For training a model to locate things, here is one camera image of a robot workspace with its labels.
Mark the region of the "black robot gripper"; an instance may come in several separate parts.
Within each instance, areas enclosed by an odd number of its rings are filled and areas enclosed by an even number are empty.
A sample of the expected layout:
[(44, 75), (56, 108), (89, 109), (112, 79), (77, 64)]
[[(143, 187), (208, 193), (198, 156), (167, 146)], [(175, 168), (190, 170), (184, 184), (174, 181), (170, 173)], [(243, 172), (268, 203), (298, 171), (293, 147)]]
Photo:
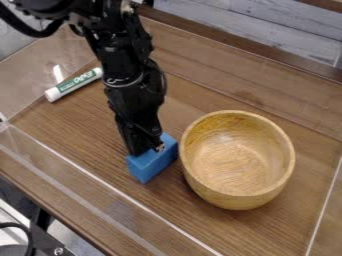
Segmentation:
[(143, 80), (138, 83), (116, 84), (114, 79), (104, 81), (110, 108), (115, 112), (118, 130), (128, 153), (142, 155), (152, 149), (164, 150), (162, 126), (158, 111), (164, 103), (166, 81)]

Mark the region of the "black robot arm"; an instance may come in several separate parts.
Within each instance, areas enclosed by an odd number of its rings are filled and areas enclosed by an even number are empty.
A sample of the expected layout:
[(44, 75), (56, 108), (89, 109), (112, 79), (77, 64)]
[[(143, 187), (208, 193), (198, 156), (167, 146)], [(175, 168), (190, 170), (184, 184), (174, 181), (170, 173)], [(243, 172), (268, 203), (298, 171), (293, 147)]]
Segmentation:
[(8, 0), (0, 3), (0, 20), (33, 38), (69, 26), (100, 62), (108, 107), (130, 154), (162, 150), (158, 112), (167, 80), (150, 57), (152, 37), (132, 0)]

